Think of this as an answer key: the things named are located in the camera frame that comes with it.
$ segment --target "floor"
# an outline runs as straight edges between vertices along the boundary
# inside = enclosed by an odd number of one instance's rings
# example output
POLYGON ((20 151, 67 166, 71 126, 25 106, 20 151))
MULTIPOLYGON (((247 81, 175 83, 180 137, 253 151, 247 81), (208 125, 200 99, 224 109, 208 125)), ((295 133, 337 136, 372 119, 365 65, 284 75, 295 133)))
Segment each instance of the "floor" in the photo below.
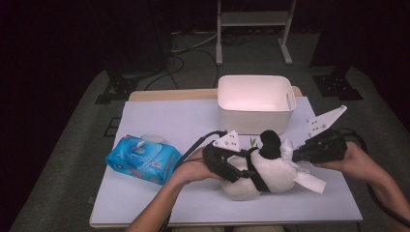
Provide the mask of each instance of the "floor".
MULTIPOLYGON (((292 33, 289 36, 287 44, 293 65, 286 65, 282 59, 277 42, 280 33, 271 33, 226 37, 221 66, 215 64, 215 44, 211 42, 175 55, 178 58, 170 57, 168 70, 179 89, 212 88, 216 80, 226 74, 282 75, 292 85, 300 87, 316 115, 341 104, 346 105, 348 110, 334 127, 357 131, 366 140, 372 157, 410 195, 407 170, 410 156, 403 152, 410 150, 410 134, 378 95, 371 80, 355 68, 349 70, 346 78, 363 97, 361 101, 341 101, 337 97, 320 94, 312 76, 329 73, 332 67, 309 66, 319 35, 292 33)), ((210 36, 177 34, 173 36, 173 48, 182 49, 210 36)), ((166 73, 141 80, 136 90, 175 89, 171 78, 163 75, 166 73)), ((89 225, 88 219, 106 166, 104 158, 112 149, 114 137, 110 135, 115 134, 115 131, 106 134, 105 130, 111 119, 121 117, 125 103, 125 100, 116 100, 95 104, 108 83, 106 72, 101 72, 84 93, 11 231, 97 231, 89 225)), ((365 183, 345 178, 362 212, 363 221, 315 222, 285 227, 292 232, 384 231, 382 215, 371 202, 365 183)))

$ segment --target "white plastic basket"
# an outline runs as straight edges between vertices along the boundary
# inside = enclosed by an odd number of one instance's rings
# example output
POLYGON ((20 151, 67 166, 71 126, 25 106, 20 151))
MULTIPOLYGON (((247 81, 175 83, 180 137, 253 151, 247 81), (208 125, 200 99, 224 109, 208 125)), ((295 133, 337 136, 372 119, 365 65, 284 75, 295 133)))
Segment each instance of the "white plastic basket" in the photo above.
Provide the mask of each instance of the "white plastic basket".
POLYGON ((220 130, 282 134, 296 108, 287 78, 278 75, 225 75, 218 86, 220 130))

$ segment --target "wire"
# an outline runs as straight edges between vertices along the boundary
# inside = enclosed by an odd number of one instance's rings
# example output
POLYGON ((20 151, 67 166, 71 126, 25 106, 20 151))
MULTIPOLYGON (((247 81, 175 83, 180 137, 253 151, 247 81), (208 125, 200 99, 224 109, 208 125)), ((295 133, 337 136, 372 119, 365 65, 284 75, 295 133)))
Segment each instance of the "wire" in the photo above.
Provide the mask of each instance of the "wire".
POLYGON ((188 160, 183 161, 182 163, 186 163, 186 162, 189 162, 189 161, 199 161, 199 162, 204 162, 204 158, 188 159, 188 160))
POLYGON ((358 232, 362 231, 362 226, 358 221, 356 222, 356 227, 358 228, 358 232))
POLYGON ((222 137, 227 134, 226 131, 219 131, 215 130, 212 132, 209 132, 205 134, 204 136, 200 137, 190 148, 184 153, 184 155, 177 161, 177 164, 175 164, 174 171, 182 164, 184 161, 190 156, 190 154, 195 151, 199 145, 201 145, 205 139, 207 139, 209 136, 217 134, 219 137, 222 137))
POLYGON ((214 62, 217 73, 216 73, 215 80, 214 80, 214 83, 213 83, 212 87, 215 88, 217 86, 217 82, 218 82, 219 75, 220 75, 220 68, 217 65, 217 61, 215 60, 214 56, 211 53, 209 53, 208 51, 204 51, 204 50, 187 50, 186 52, 195 52, 195 51, 196 52, 202 52, 202 53, 205 53, 205 54, 209 55, 209 57, 211 57, 212 61, 214 62))
POLYGON ((187 51, 187 50, 190 50, 190 49, 199 47, 199 46, 201 46, 201 45, 204 45, 204 44, 210 42, 210 41, 213 40, 216 36, 217 36, 217 34, 215 34, 215 35, 213 35, 212 37, 210 37, 210 38, 208 38, 208 39, 206 39, 206 40, 204 40, 204 41, 202 41, 202 42, 200 42, 200 43, 197 43, 197 44, 195 44, 195 45, 192 45, 192 46, 189 46, 189 47, 186 47, 186 48, 183 48, 183 49, 179 49, 179 50, 171 50, 171 52, 172 52, 172 53, 181 53, 181 52, 184 52, 184 51, 187 51))
POLYGON ((201 36, 205 37, 209 34, 215 34, 215 31, 191 31, 190 34, 196 35, 196 36, 201 36))
POLYGON ((168 223, 169 223, 169 219, 171 218, 171 213, 169 213, 168 217, 166 218, 166 220, 163 222, 159 232, 165 232, 166 228, 168 227, 168 223))
POLYGON ((253 36, 249 35, 250 39, 246 39, 244 36, 238 36, 236 33, 233 35, 227 35, 222 38, 222 43, 228 46, 239 46, 243 44, 247 44, 253 41, 253 36))
MULTIPOLYGON (((368 154, 367 145, 365 143, 365 140, 358 133, 356 133, 354 130, 350 130, 350 129, 342 129, 342 130, 350 131, 349 133, 346 133, 345 136, 353 136, 353 137, 357 138, 359 140, 359 143, 362 145, 362 149, 368 154)), ((366 185, 367 185, 367 190, 368 190, 368 193, 370 194, 371 199, 379 207, 379 209, 381 209, 386 215, 388 215, 391 218, 395 219, 397 222, 400 222, 401 224, 403 224, 403 225, 410 228, 410 220, 400 216, 399 214, 397 214, 396 212, 394 212, 390 208, 386 207, 377 198, 376 194, 374 193, 373 188, 369 184, 366 184, 366 185)))
POLYGON ((173 81, 174 84, 176 85, 175 87, 176 87, 177 89, 179 88, 178 84, 175 82, 175 79, 174 79, 174 77, 173 77, 172 75, 173 75, 174 73, 177 73, 178 71, 180 71, 180 70, 184 67, 185 62, 184 62, 184 60, 181 59, 180 57, 172 56, 172 58, 175 58, 175 59, 180 60, 180 61, 182 62, 181 67, 180 67, 178 70, 174 71, 174 72, 169 72, 169 70, 166 69, 167 74, 166 74, 166 75, 159 76, 159 77, 155 78, 154 80, 152 80, 150 83, 147 84, 147 86, 145 86, 144 91, 148 90, 148 88, 149 88, 152 84, 154 84, 155 82, 157 82, 158 80, 160 80, 160 79, 162 79, 162 78, 164 78, 164 77, 167 77, 167 76, 171 76, 172 81, 173 81))

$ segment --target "shelf leg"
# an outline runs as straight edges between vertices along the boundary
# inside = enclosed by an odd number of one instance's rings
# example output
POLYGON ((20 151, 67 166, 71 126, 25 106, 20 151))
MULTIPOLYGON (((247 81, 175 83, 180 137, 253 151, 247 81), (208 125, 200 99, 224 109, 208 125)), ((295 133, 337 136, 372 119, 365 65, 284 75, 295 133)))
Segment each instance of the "shelf leg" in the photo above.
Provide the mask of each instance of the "shelf leg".
POLYGON ((292 58, 290 57, 289 51, 286 46, 286 42, 287 37, 289 35, 290 25, 292 24, 293 14, 295 13, 296 2, 297 0, 292 0, 292 3, 290 4, 289 13, 287 14, 286 23, 284 26, 283 37, 281 39, 278 39, 280 50, 284 58, 284 62, 287 65, 293 64, 292 58))
POLYGON ((220 36, 221 36, 221 9, 220 9, 220 0, 218 0, 218 26, 217 26, 217 44, 216 44, 216 56, 217 56, 217 65, 222 65, 222 44, 220 43, 220 36))

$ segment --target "white plush toy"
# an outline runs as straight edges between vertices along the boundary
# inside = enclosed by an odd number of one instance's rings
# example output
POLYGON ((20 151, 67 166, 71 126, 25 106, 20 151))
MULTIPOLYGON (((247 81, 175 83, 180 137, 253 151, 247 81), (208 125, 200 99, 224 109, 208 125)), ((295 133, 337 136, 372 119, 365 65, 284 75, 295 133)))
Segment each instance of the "white plush toy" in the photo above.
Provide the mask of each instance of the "white plush toy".
POLYGON ((308 174, 308 169, 292 161, 293 145, 289 139, 280 141, 272 130, 260 134, 263 146, 255 149, 247 158, 232 157, 229 163, 239 170, 255 171, 251 178, 240 178, 235 183, 221 181, 223 191, 233 200, 251 200, 262 191, 284 192, 291 190, 295 182, 322 193, 325 182, 308 174))

